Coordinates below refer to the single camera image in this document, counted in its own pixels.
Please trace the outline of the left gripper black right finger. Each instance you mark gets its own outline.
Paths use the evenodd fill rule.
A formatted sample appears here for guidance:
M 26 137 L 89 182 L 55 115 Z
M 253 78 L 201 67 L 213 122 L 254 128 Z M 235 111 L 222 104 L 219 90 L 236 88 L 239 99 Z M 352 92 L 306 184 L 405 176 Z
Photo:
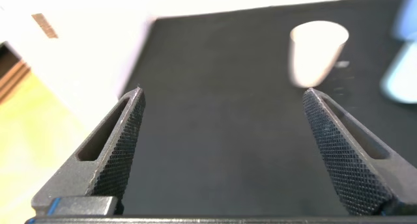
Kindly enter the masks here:
M 334 189 L 355 216 L 416 215 L 416 168 L 327 94 L 308 89 L 306 118 Z

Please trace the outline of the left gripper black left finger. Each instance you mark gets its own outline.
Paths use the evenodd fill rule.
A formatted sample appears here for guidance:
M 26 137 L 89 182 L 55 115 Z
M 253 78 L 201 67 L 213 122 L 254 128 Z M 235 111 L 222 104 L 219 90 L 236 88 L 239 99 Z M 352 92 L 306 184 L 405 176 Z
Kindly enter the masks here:
M 145 110 L 139 87 L 126 93 L 31 200 L 37 215 L 58 197 L 123 198 Z

